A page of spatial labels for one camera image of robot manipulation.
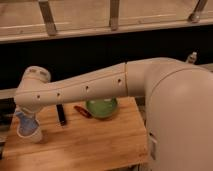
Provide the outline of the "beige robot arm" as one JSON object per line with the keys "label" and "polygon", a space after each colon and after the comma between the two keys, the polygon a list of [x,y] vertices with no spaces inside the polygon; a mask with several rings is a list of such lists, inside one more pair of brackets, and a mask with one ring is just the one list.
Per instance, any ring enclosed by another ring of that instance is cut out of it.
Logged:
{"label": "beige robot arm", "polygon": [[213,171],[213,73],[171,58],[130,61],[52,82],[27,68],[14,95],[35,115],[55,104],[145,98],[149,171]]}

